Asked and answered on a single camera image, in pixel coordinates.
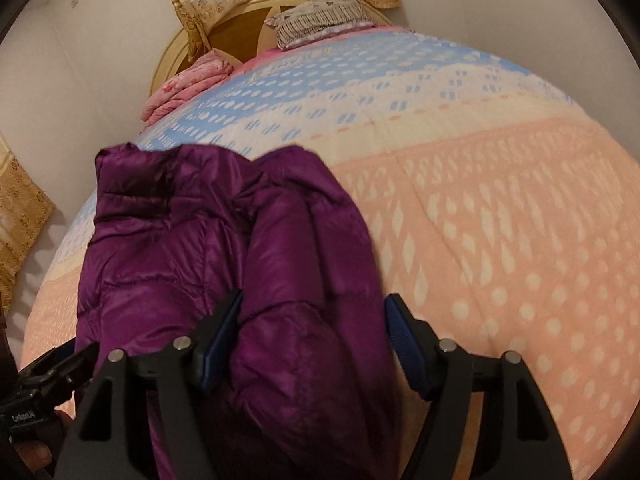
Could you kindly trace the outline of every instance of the purple puffer jacket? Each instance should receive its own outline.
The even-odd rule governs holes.
[[[98,366],[114,348],[157,351],[242,288],[230,378],[198,407],[228,477],[395,479],[380,280],[365,223],[322,161],[295,146],[251,162],[125,144],[102,150],[96,171],[78,348],[99,340]]]

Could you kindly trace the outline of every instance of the bolt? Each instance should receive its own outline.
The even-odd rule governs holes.
[[[120,348],[111,350],[111,352],[109,352],[109,355],[107,356],[107,359],[112,363],[117,363],[118,361],[122,361],[123,358],[124,358],[124,350]]]
[[[174,339],[174,348],[176,350],[186,350],[191,346],[191,338],[187,335],[181,335]]]
[[[456,348],[458,348],[457,343],[453,341],[453,339],[447,338],[441,339],[438,343],[438,346],[443,352],[453,352]]]
[[[520,354],[518,354],[516,351],[514,350],[509,350],[508,352],[505,352],[504,354],[504,359],[505,361],[507,361],[508,363],[512,364],[512,365],[516,365],[518,364],[520,361],[522,361],[522,356]]]

